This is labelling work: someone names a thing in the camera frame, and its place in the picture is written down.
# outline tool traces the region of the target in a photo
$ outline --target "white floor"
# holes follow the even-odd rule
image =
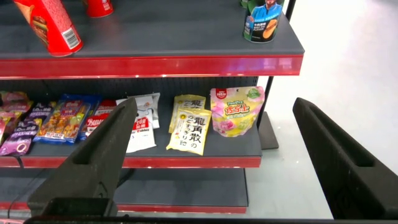
[[[315,103],[398,174],[398,1],[297,0],[291,23],[306,50],[301,74],[275,77],[266,106],[280,148],[264,152],[262,170],[248,171],[251,200],[262,190],[286,193],[272,206],[264,192],[267,206],[249,210],[264,218],[331,218],[292,107],[296,97]]]

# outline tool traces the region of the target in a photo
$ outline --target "pegboard back panel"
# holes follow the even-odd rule
[[[51,100],[43,80],[0,80],[0,91],[23,91],[34,101]]]
[[[113,78],[81,80],[1,80],[0,90],[24,91],[32,100],[57,100],[63,93],[107,99],[160,92],[163,100],[181,94],[208,96],[212,88],[256,86],[258,77]]]

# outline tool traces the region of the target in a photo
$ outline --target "store shelf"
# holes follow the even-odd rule
[[[29,195],[52,172],[0,169],[0,210],[28,210]],[[244,169],[136,169],[114,201],[129,212],[245,213],[248,195]]]
[[[226,138],[213,130],[210,124],[206,137],[204,155],[191,152],[166,150],[170,142],[169,124],[172,117],[172,101],[161,98],[159,101],[160,128],[154,130],[156,147],[126,154],[124,168],[239,168],[259,167],[261,146],[257,128],[251,128],[245,135]],[[78,144],[52,145],[36,143],[29,153],[21,156],[25,168],[56,168],[76,148]],[[14,166],[7,166],[14,159]],[[0,167],[19,167],[13,157],[0,157]]]
[[[243,39],[244,9],[230,0],[120,0],[90,19],[63,1],[84,46],[52,58],[12,1],[0,4],[0,78],[298,75],[304,49],[285,16],[268,44]]]

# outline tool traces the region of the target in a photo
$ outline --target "candy bag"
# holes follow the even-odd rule
[[[37,103],[36,106],[33,107],[32,112],[29,113],[25,121],[36,121],[36,124],[39,125],[40,129],[43,122],[50,115],[56,104],[57,103],[53,101],[50,103]]]
[[[99,104],[98,109],[95,111],[95,116],[101,114],[110,114],[116,108],[117,104],[114,100],[104,100]]]
[[[1,95],[1,101],[4,105],[16,101],[29,101],[26,93],[21,91],[15,91],[15,92],[0,91],[0,95]]]
[[[248,131],[264,103],[261,86],[211,89],[213,129],[224,137],[236,137]]]
[[[85,118],[85,120],[83,122],[84,125],[83,125],[81,131],[79,132],[79,136],[78,136],[79,140],[86,140],[86,138],[87,138],[87,135],[86,135],[86,133],[87,133],[87,120],[88,120],[89,117],[93,116],[94,112],[99,108],[101,100],[102,100],[102,97],[98,96],[98,99],[96,100],[95,105],[90,107],[90,110],[88,111],[88,114],[87,114],[87,116],[86,116],[86,118]]]
[[[62,95],[33,142],[75,143],[83,121],[97,101],[97,96]]]
[[[169,133],[173,133],[175,127],[175,120],[179,108],[196,108],[205,109],[206,98],[196,95],[180,95],[174,97],[174,108],[172,120],[170,121]]]
[[[33,105],[33,101],[17,101],[13,103],[3,104],[0,110],[7,112],[21,112],[22,114],[28,112]]]
[[[15,125],[12,121],[17,119],[18,116],[15,113],[0,111],[0,144],[14,130]]]
[[[179,108],[175,128],[166,149],[192,152],[203,156],[211,111]]]
[[[120,104],[126,99],[117,100]],[[155,147],[154,130],[152,127],[152,108],[153,97],[137,97],[137,117],[131,131],[131,137],[126,149],[126,153]]]
[[[130,96],[130,97],[139,98],[139,97],[143,97],[143,96],[151,96],[152,97],[152,99],[154,101],[152,106],[151,106],[152,115],[153,115],[152,126],[153,126],[154,129],[160,128],[159,115],[157,114],[157,105],[158,105],[158,102],[159,102],[160,93],[150,93],[150,94],[139,95],[139,96]]]
[[[22,156],[29,150],[32,138],[39,130],[39,119],[35,121],[22,121],[18,124],[14,132],[0,147],[0,156],[17,154]]]
[[[104,100],[99,105],[93,116],[88,117],[85,127],[83,127],[82,133],[85,137],[81,137],[80,140],[85,140],[116,108],[116,101]]]

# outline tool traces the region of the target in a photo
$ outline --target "purple snack bag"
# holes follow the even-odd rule
[[[29,150],[32,138],[39,131],[39,125],[35,121],[21,121],[14,132],[0,147],[0,156],[9,154],[24,155]]]
[[[32,109],[29,116],[25,119],[25,121],[36,121],[39,125],[39,128],[42,126],[43,121],[47,118],[48,115],[52,112],[52,109],[55,107],[57,102],[50,103],[37,103],[36,106]]]

